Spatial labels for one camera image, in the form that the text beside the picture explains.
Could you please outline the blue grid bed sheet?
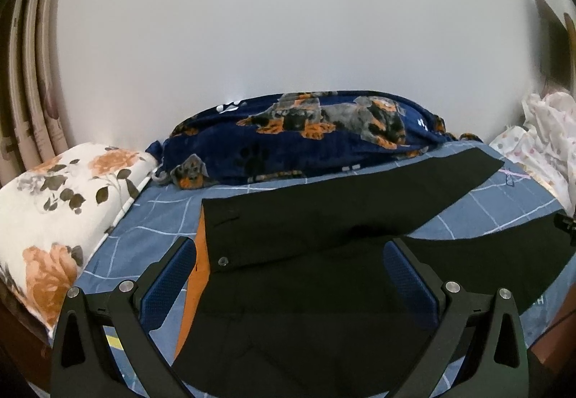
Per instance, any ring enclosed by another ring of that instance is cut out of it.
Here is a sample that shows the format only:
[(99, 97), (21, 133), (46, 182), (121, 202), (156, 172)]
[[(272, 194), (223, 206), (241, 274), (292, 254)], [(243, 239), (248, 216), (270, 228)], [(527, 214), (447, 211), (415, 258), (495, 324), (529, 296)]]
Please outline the blue grid bed sheet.
[[(147, 266), (164, 256), (179, 236), (195, 236), (203, 199), (228, 198), (324, 179), (385, 172), (429, 157), (446, 157), (472, 148), (503, 161), (503, 167), (478, 189), (420, 227), (412, 237), (434, 240), (476, 238), (492, 229), (510, 228), (561, 209), (557, 199), (535, 179), (491, 147), (479, 142), (451, 142), (417, 158), (314, 179), (214, 185), (199, 190), (180, 190), (173, 185), (150, 183), (92, 256), (75, 284), (92, 294), (111, 291), (125, 279), (136, 280)], [(551, 326), (573, 286), (575, 256), (544, 294), (528, 308), (527, 313), (521, 315), (526, 345), (535, 343), (537, 336)], [(151, 332), (152, 339), (170, 364), (174, 360), (184, 306), (185, 288), (181, 290), (162, 327)]]

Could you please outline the white patterned quilt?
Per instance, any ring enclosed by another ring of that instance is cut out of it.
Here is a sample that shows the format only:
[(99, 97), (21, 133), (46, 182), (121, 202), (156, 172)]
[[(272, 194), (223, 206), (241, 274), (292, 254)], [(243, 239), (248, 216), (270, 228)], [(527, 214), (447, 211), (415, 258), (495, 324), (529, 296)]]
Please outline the white patterned quilt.
[(522, 110), (524, 123), (507, 128), (490, 146), (524, 169), (573, 216), (575, 99), (566, 92), (553, 92), (543, 98), (531, 94), (522, 101)]

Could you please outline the beige curtain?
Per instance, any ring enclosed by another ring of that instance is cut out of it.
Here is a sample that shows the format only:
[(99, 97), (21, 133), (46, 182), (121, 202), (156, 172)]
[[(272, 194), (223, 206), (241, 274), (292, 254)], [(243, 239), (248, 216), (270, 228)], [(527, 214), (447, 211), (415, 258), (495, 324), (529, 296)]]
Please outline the beige curtain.
[(1, 0), (1, 183), (68, 149), (57, 100), (57, 0)]

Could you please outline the black pants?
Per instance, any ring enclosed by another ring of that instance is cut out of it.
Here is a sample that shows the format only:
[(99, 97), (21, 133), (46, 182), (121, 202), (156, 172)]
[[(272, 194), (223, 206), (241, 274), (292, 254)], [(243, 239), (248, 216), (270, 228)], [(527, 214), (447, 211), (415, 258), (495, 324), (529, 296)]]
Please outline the black pants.
[(202, 204), (208, 279), (175, 362), (216, 397), (370, 397), (394, 388), (429, 341), (384, 268), (402, 237), (444, 281), (529, 308), (574, 256), (542, 216), (476, 238), (414, 232), (502, 164), (478, 148), (377, 174)]

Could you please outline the white floral pillow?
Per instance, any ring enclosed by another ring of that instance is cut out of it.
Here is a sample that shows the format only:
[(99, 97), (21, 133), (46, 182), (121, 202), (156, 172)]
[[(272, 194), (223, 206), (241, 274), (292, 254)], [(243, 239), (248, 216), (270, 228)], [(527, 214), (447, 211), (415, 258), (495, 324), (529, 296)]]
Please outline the white floral pillow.
[(147, 152), (87, 142), (2, 187), (1, 280), (48, 332), (156, 167)]

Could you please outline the navy dog print blanket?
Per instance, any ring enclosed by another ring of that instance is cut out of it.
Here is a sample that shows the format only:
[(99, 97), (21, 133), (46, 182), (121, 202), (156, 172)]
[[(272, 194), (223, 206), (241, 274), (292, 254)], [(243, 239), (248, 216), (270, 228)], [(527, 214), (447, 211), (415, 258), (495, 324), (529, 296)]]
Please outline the navy dog print blanket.
[(206, 109), (147, 151), (159, 164), (156, 183), (198, 189), (362, 169), (457, 139), (440, 116), (399, 95), (296, 92)]

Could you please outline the wooden bed frame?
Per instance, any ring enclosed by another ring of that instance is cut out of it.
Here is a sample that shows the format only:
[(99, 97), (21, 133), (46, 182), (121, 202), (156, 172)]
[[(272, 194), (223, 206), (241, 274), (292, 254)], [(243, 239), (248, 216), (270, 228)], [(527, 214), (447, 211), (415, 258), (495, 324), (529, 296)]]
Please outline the wooden bed frame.
[(52, 346), (45, 327), (1, 283), (1, 370), (13, 365), (22, 377), (50, 395)]

